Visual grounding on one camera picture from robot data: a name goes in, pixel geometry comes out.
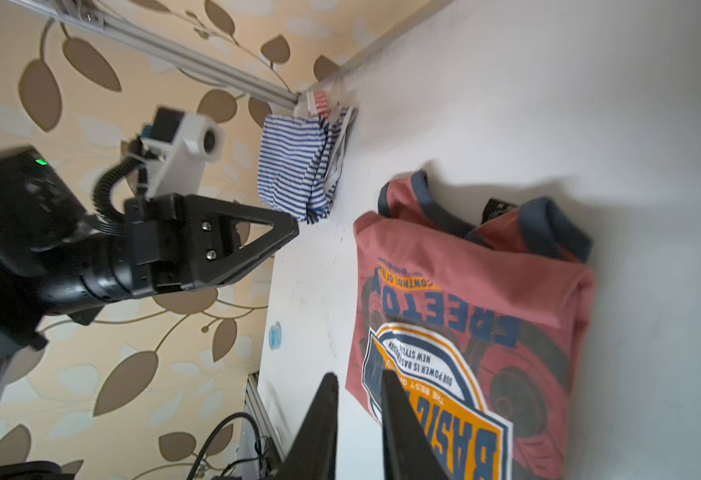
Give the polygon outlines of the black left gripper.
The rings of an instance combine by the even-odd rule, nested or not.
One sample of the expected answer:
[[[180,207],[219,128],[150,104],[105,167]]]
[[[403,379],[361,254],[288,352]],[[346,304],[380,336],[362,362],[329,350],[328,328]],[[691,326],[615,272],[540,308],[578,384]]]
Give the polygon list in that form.
[[[240,224],[266,232],[246,243]],[[234,284],[300,233],[284,212],[180,194],[124,202],[124,226],[133,294]]]

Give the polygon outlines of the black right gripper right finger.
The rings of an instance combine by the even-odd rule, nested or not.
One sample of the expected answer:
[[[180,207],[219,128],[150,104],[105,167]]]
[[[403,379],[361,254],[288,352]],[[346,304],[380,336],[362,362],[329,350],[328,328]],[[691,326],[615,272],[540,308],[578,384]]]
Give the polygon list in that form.
[[[381,380],[384,478],[446,480],[394,371]]]

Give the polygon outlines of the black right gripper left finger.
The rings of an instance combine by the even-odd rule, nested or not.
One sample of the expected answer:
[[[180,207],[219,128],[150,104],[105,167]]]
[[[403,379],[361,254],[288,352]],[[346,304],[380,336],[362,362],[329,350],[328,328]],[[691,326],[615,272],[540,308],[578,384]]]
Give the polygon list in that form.
[[[326,373],[292,448],[274,478],[282,480],[336,479],[338,446],[338,378]]]

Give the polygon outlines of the blue white striped tank top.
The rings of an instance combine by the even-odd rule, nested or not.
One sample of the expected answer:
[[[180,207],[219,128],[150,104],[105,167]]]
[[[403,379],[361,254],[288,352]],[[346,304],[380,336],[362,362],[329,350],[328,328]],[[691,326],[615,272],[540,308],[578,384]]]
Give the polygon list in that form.
[[[342,107],[328,119],[266,117],[258,157],[262,203],[306,224],[328,218],[357,114]]]

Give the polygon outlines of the maroon red garment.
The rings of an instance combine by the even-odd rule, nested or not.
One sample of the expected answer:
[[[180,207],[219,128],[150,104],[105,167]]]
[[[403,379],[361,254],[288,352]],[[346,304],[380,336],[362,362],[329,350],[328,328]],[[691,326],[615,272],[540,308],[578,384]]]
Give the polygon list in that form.
[[[452,215],[418,171],[353,226],[357,310],[346,390],[380,418],[385,370],[453,479],[559,479],[591,319],[591,238],[548,197]]]

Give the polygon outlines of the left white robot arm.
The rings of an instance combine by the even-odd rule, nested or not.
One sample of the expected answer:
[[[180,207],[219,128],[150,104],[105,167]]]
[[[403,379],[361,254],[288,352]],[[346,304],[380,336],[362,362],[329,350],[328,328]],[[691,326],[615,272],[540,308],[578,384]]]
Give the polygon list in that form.
[[[0,150],[0,398],[12,358],[46,347],[42,318],[234,284],[296,235],[282,212],[144,187],[102,221],[38,150]]]

